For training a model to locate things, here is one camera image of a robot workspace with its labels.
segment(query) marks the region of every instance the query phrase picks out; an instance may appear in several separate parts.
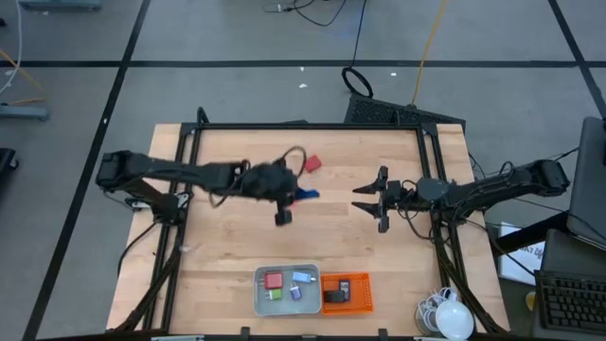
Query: blue object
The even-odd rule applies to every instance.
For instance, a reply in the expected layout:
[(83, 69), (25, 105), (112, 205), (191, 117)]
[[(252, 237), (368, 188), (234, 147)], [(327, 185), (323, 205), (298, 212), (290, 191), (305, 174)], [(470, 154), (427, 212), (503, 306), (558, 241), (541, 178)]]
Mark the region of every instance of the blue object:
[(294, 286), (291, 288), (291, 296), (293, 297), (293, 300), (301, 299), (301, 291), (299, 290), (298, 286)]
[(294, 193), (294, 200), (298, 201), (298, 200), (304, 200), (304, 199), (312, 199), (312, 198), (319, 198), (320, 197), (320, 192), (315, 190), (315, 189), (310, 189), (310, 190), (304, 190), (303, 188), (297, 188), (296, 192)]
[(311, 283), (315, 281), (315, 278), (313, 278), (310, 274), (293, 272), (293, 281)]

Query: orange basket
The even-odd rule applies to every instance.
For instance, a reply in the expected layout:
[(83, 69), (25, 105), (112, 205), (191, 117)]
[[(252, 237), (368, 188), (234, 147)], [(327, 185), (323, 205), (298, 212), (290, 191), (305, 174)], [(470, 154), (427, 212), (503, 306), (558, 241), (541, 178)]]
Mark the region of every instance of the orange basket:
[(322, 295), (322, 314), (370, 314), (374, 312), (369, 273), (323, 274), (322, 293), (339, 290), (339, 279), (349, 280), (349, 302), (326, 303)]

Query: wooden table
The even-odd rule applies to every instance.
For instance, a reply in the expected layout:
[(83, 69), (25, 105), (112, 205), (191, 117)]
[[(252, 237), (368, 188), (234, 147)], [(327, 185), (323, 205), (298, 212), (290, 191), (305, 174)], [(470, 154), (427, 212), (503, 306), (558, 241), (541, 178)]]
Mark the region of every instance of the wooden table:
[[(459, 183), (472, 181), (461, 127), (440, 125), (438, 130), (448, 178)], [(179, 125), (157, 125), (149, 155), (173, 159), (178, 132)], [(433, 165), (431, 141), (426, 141)], [(241, 327), (248, 326), (253, 334), (376, 335), (379, 328), (387, 328), (390, 335), (419, 334), (414, 321), (417, 302), (430, 290), (440, 288), (434, 246), (415, 237), (396, 212), (390, 212), (390, 230), (379, 234), (377, 221), (350, 204), (377, 200), (351, 190), (374, 181), (380, 165), (389, 168), (392, 180), (417, 181), (421, 177), (415, 132), (203, 131), (198, 164), (248, 158), (254, 165), (276, 159), (293, 145), (305, 147), (308, 154), (318, 154), (323, 166), (299, 180), (303, 188), (318, 189), (321, 198), (297, 203), (292, 209), (292, 224), (274, 225), (274, 204), (230, 198), (212, 209), (207, 195), (198, 188), (194, 190), (170, 332), (237, 334)], [(289, 156), (288, 162), (297, 168), (301, 158)], [(168, 183), (150, 183), (168, 191)], [(472, 219), (484, 223), (479, 213)], [(129, 241), (151, 220), (149, 212), (134, 214)], [(426, 213), (420, 213), (413, 222), (421, 233), (428, 233), (430, 220)], [(458, 231), (470, 288), (495, 321), (508, 329), (486, 232), (470, 224), (460, 226)], [(148, 289), (158, 237), (159, 228), (124, 260), (108, 327), (122, 322)], [(374, 314), (255, 315), (253, 272), (257, 267), (310, 262), (324, 273), (369, 272)], [(164, 298), (164, 293), (159, 295), (154, 326), (160, 324)]]

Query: red block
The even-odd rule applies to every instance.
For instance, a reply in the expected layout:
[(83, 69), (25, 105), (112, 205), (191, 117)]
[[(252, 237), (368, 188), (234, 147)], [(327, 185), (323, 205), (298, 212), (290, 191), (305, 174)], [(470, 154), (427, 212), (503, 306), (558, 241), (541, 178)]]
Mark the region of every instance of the red block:
[(282, 273), (265, 273), (265, 289), (279, 289), (282, 287)]
[(322, 166), (322, 162), (320, 161), (320, 158), (318, 158), (317, 155), (314, 155), (314, 156), (310, 157), (309, 159), (307, 159), (307, 162), (305, 163), (305, 171), (312, 172), (312, 171), (319, 169), (320, 166)]

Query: black keyboard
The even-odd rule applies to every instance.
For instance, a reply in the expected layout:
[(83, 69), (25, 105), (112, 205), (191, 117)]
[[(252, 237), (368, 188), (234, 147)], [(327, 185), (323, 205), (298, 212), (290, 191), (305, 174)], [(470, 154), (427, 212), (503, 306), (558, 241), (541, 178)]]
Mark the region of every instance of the black keyboard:
[(548, 271), (535, 278), (545, 328), (606, 335), (606, 278)]

